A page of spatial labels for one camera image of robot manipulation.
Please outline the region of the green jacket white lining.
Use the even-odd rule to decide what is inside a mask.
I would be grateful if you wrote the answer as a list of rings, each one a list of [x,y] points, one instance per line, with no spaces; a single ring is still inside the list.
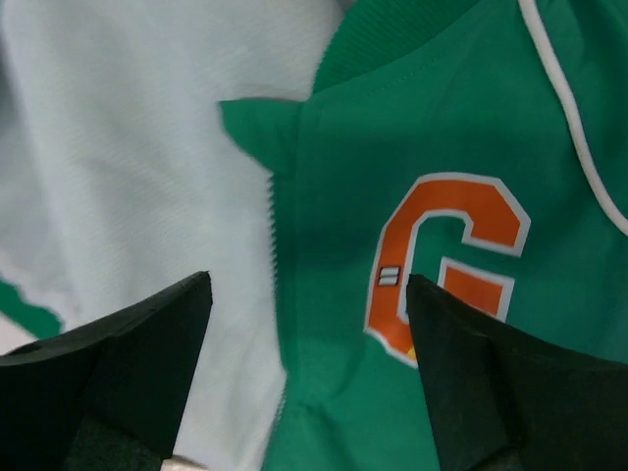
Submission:
[[[195,272],[183,468],[444,470],[413,275],[627,366],[626,3],[3,2],[6,319]]]

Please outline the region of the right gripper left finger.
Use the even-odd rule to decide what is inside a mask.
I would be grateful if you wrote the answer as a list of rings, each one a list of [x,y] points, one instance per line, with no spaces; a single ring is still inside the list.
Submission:
[[[1,357],[4,470],[158,470],[173,455],[212,307],[197,272]]]

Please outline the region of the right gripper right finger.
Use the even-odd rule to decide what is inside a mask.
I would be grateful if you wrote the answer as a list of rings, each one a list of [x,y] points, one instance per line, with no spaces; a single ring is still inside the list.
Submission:
[[[442,469],[626,469],[626,364],[539,340],[421,275],[406,305]]]

